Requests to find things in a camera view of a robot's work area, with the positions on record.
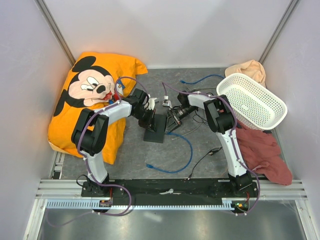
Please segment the black network switch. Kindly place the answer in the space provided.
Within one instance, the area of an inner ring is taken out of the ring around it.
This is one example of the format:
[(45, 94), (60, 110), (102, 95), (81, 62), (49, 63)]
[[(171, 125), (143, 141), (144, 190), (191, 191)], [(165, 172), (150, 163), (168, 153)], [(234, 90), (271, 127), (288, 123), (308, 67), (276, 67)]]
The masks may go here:
[(143, 141), (162, 144), (164, 142), (166, 124), (167, 116), (165, 114), (155, 114), (153, 123), (154, 131), (146, 129)]

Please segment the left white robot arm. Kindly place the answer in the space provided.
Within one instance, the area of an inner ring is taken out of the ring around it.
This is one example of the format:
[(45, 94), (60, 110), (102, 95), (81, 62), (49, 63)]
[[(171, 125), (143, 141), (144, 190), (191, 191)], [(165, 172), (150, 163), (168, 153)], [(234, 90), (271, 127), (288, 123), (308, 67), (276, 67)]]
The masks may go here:
[(83, 156), (88, 178), (94, 182), (92, 191), (99, 197), (106, 196), (110, 191), (110, 185), (106, 182), (108, 172), (102, 158), (109, 125), (127, 117), (134, 117), (140, 127), (155, 133), (156, 102), (156, 98), (150, 97), (143, 90), (135, 89), (132, 95), (106, 107), (96, 110), (84, 108), (81, 111), (71, 141)]

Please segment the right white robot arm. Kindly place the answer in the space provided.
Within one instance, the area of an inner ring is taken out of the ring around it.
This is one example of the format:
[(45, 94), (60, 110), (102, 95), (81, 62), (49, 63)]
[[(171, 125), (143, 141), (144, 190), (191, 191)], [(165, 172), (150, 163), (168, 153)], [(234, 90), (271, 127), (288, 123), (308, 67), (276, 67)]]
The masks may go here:
[(167, 110), (167, 132), (182, 125), (182, 119), (190, 113), (204, 110), (210, 130), (216, 133), (224, 151), (228, 177), (231, 181), (229, 191), (235, 197), (242, 196), (253, 183), (250, 171), (241, 155), (236, 136), (237, 118), (225, 95), (212, 96), (200, 91), (182, 91), (177, 96), (180, 105)]

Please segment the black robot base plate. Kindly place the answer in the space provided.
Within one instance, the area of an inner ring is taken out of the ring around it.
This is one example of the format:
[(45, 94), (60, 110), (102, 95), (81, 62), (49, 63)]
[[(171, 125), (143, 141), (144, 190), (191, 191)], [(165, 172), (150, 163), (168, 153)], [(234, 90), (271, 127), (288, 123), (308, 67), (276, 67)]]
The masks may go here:
[(84, 182), (82, 197), (111, 197), (112, 200), (119, 199), (127, 205), (129, 196), (124, 191), (127, 189), (131, 195), (132, 202), (150, 199), (159, 203), (165, 199), (178, 203), (199, 199), (203, 203), (209, 203), (211, 199), (223, 198), (255, 198), (258, 195), (258, 187), (255, 182), (250, 186), (237, 190), (231, 181), (219, 178), (193, 178), (190, 180), (177, 178), (164, 179), (116, 179), (109, 182), (111, 185), (120, 187), (108, 187), (105, 190), (94, 183)]

